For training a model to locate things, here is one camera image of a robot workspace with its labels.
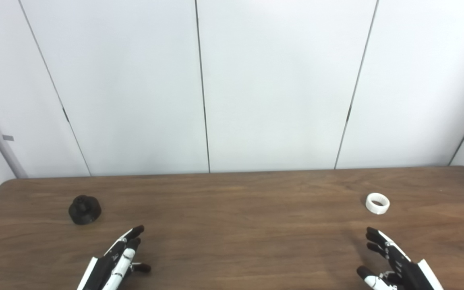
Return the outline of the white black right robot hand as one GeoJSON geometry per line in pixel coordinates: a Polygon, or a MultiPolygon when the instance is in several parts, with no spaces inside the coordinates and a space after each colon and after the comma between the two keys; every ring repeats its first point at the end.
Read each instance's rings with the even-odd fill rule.
{"type": "Polygon", "coordinates": [[[425,259],[413,262],[407,254],[383,232],[367,227],[367,248],[385,258],[390,271],[376,274],[359,266],[357,274],[373,290],[442,290],[443,286],[425,259]]]}

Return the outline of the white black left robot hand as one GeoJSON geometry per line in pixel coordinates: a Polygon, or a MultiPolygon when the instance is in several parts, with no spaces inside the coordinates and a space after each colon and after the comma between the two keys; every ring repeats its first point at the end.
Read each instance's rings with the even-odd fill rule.
{"type": "Polygon", "coordinates": [[[143,225],[135,226],[118,238],[102,257],[92,257],[77,289],[117,290],[133,272],[151,272],[148,264],[133,262],[143,232],[143,225]]]}

